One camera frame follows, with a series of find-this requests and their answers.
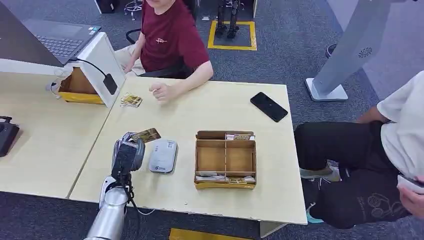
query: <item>floor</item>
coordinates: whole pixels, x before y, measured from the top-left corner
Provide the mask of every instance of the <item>floor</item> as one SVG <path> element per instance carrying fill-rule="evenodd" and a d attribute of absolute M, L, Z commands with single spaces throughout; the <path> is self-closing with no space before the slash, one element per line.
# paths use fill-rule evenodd
<path fill-rule="evenodd" d="M 122 8 L 117 13 L 100 15 L 91 0 L 0 1 L 22 20 L 100 25 L 115 49 L 127 46 L 126 31 L 140 27 L 139 20 L 131 21 Z M 199 18 L 210 15 L 213 19 L 215 9 L 206 2 L 212 1 L 202 1 Z M 244 11 L 240 19 L 251 20 L 248 3 Z M 325 47 L 341 36 L 341 28 L 325 0 L 258 0 L 254 21 L 257 51 L 208 49 L 215 71 L 213 80 L 286 84 L 294 126 L 305 121 L 352 121 L 378 102 L 363 70 L 343 83 L 349 100 L 311 101 L 304 81 L 318 73 L 326 61 Z M 205 44 L 210 26 L 211 21 L 197 20 Z M 242 29 L 237 33 L 240 43 L 246 41 L 247 34 Z M 238 43 L 238 39 L 229 44 Z M 94 203 L 0 192 L 0 239 L 82 239 L 96 213 Z M 164 211 L 143 216 L 142 237 L 136 238 L 136 219 L 135 212 L 130 211 L 122 239 L 164 240 L 168 239 L 170 228 L 259 239 L 259 223 L 255 221 Z M 411 240 L 424 236 L 423 223 L 408 217 L 395 223 L 364 224 L 351 230 L 337 230 L 326 224 L 288 225 L 266 239 Z"/>

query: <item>black cable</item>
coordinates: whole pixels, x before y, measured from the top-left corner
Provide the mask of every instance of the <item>black cable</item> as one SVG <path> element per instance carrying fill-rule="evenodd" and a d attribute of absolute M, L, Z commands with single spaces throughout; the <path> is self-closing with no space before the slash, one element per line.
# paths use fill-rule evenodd
<path fill-rule="evenodd" d="M 99 71 L 100 71 L 100 72 L 104 75 L 104 77 L 105 77 L 105 78 L 107 77 L 107 76 L 106 76 L 106 74 L 105 74 L 102 70 L 100 70 L 100 68 L 98 68 L 96 65 L 94 65 L 93 63 L 91 63 L 91 62 L 89 62 L 89 61 L 87 61 L 87 60 L 80 59 L 80 58 L 78 58 L 78 57 L 73 57 L 73 58 L 69 59 L 69 61 L 73 61 L 73 62 L 81 61 L 81 62 L 84 62 L 84 63 L 88 63 L 88 64 L 90 64 L 91 66 L 95 67 L 95 69 L 99 70 Z"/>
<path fill-rule="evenodd" d="M 128 197 L 128 203 L 129 202 L 131 202 L 131 204 L 132 204 L 132 206 L 135 208 L 135 213 L 137 214 L 137 232 L 136 232 L 136 239 L 141 239 L 141 236 L 140 236 L 140 225 L 142 224 L 142 219 L 141 219 L 141 216 L 140 216 L 140 213 L 139 213 L 139 211 L 138 211 L 138 208 L 137 208 L 137 205 L 136 205 L 136 203 L 134 202 L 134 199 L 133 199 L 133 197 L 134 197 L 134 192 L 133 192 L 133 190 L 132 190 L 132 187 L 131 187 L 131 183 L 129 184 L 130 185 L 130 192 L 128 192 L 128 190 L 127 190 L 127 188 L 126 187 L 124 187 L 123 188 L 123 190 L 125 191 L 125 194 L 126 194 L 126 196 Z"/>

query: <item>laptop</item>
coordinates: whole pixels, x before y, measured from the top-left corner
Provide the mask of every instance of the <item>laptop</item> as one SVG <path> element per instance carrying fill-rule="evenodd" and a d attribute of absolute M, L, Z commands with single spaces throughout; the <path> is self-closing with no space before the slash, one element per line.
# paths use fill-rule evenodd
<path fill-rule="evenodd" d="M 22 24 L 0 1 L 0 58 L 63 67 L 100 29 L 35 19 Z"/>

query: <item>sneaker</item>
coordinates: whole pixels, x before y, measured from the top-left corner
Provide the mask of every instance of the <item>sneaker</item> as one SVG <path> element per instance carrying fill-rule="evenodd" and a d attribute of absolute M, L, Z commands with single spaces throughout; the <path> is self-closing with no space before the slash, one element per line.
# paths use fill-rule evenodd
<path fill-rule="evenodd" d="M 300 168 L 300 177 L 303 179 L 323 178 L 330 182 L 338 182 L 341 180 L 339 168 L 331 165 L 327 165 L 326 168 L 318 171 Z"/>
<path fill-rule="evenodd" d="M 313 216 L 311 216 L 311 214 L 309 213 L 311 208 L 315 206 L 315 202 L 311 203 L 310 206 L 306 209 L 306 219 L 307 222 L 310 224 L 322 224 L 324 221 L 318 218 L 314 218 Z"/>

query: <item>black pants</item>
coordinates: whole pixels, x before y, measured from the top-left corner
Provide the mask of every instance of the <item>black pants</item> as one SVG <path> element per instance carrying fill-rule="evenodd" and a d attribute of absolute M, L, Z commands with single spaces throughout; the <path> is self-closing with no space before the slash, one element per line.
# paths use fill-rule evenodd
<path fill-rule="evenodd" d="M 381 141 L 382 123 L 307 122 L 294 131 L 299 166 L 326 167 L 327 160 L 353 171 L 349 178 L 322 186 L 310 215 L 338 229 L 378 221 L 393 222 L 410 213 L 402 206 L 397 176 Z"/>

